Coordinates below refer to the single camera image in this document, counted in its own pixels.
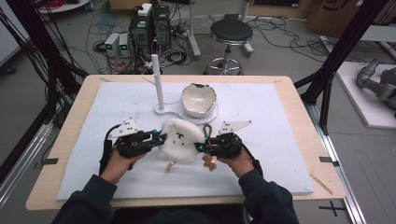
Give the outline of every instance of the metal rail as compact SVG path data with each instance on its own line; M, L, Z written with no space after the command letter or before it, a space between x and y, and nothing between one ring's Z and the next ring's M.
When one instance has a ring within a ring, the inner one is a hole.
M308 112L309 116L312 119L312 122L315 125L315 128L318 132L318 135L320 139L322 140L323 146L325 146L327 152L329 153L329 156L332 158L332 161L337 161L338 166L334 167L335 171L337 172L338 176L341 179L341 182L344 185L344 188L346 189L346 197L344 198L344 203L346 205L346 210L349 214L349 217L352 221L352 223L355 224L365 224L367 223L366 220L364 219L363 212L361 211L361 208L359 207L358 201L356 200L355 194L353 193L352 187L350 187L349 182L347 180L347 176L344 172L343 166L341 165L341 162L338 160L337 152L335 151L334 146L332 145L332 140L330 139L330 136L327 135L323 130L320 128L319 125L319 114L318 109L315 105L308 105L306 103L305 108L306 111Z
M14 189L18 186L24 174L31 166L32 161L35 159L35 156L43 147L47 138L50 136L52 132L53 124L52 122L49 124L43 124L38 132L35 134L35 137L29 144L29 146L25 149L23 154L20 156L20 159L14 165L12 170L8 173L7 178L3 181L0 186L0 210L6 204L9 196L14 191Z

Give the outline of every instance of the white bowl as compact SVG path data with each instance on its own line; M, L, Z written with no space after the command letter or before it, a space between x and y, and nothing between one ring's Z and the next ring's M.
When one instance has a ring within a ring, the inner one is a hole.
M184 111L195 118L210 115L215 108L216 93L206 84L191 83L181 93L181 104Z

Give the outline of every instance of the gray floor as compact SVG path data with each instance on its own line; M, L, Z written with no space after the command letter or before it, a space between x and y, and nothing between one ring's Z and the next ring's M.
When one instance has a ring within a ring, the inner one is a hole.
M94 12L88 13L79 8L65 13L57 14L57 22L60 30L73 56L90 74L105 73L106 59L92 51L92 44L98 40L105 40L105 35L98 35L98 31L106 32L106 27L98 23L116 24L127 27L129 22L128 13L113 12L108 4L98 4ZM202 17L196 19L196 27L203 24L197 34L208 34L211 19ZM122 31L123 28L114 27L114 32ZM287 21L286 29L300 37L299 45L305 45L308 40L317 41L318 35L306 32L304 21ZM246 75L257 76L288 76L293 81L300 80L314 73L326 59L324 56L316 56L309 49L297 49L310 55L319 62L304 55L294 52L289 46L292 37L281 30L267 30L264 35L255 31L251 46L255 52L246 58L244 51L233 49L233 58L239 61L245 68ZM197 36L198 45L203 56L198 61L193 61L188 66L171 66L163 69L164 74L197 75L202 74L207 64L221 56L224 46L215 42L207 35ZM94 59L90 60L88 51ZM361 42L351 53L352 57L370 62L376 55L389 64L395 63L375 43ZM1 71L0 76L0 162L3 162L9 151L14 148L27 127L45 104L44 84L36 76L27 58L20 53L12 60L17 67L16 74L7 74ZM31 168L23 176L21 182L8 198L7 203L0 210L1 223L49 223L57 211L27 211L25 202L39 175L39 170L34 169L34 164L40 160L51 140L55 137L57 129L48 143L43 146L41 152L33 162ZM367 223L394 223L396 219L396 131L366 128L349 100L343 87L337 78L334 79L331 108L329 114L329 133L332 143L336 148L340 162L342 163L349 183L358 199L361 210ZM335 207L345 207L342 201L332 201ZM295 202L295 209L301 223L350 223L347 212L329 209L319 209L320 206L331 206L330 201Z

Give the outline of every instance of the stool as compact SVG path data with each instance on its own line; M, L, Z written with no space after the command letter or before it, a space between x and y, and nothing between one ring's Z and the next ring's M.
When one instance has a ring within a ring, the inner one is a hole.
M253 37L253 30L240 20L215 21L210 27L210 35L220 43L226 44L224 58L213 60L204 75L244 75L239 62L230 58L231 46L243 46Z

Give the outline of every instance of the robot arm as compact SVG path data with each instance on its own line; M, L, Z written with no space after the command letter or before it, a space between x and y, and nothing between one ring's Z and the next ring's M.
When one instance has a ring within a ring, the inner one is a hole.
M388 79L395 79L396 74L394 69L386 70L382 74L381 82L372 81L370 77L375 73L375 69L380 63L382 63L381 60L376 58L367 66L363 67L358 73L356 84L359 87L372 91L379 99L388 101L395 94L395 87L390 84L391 82Z

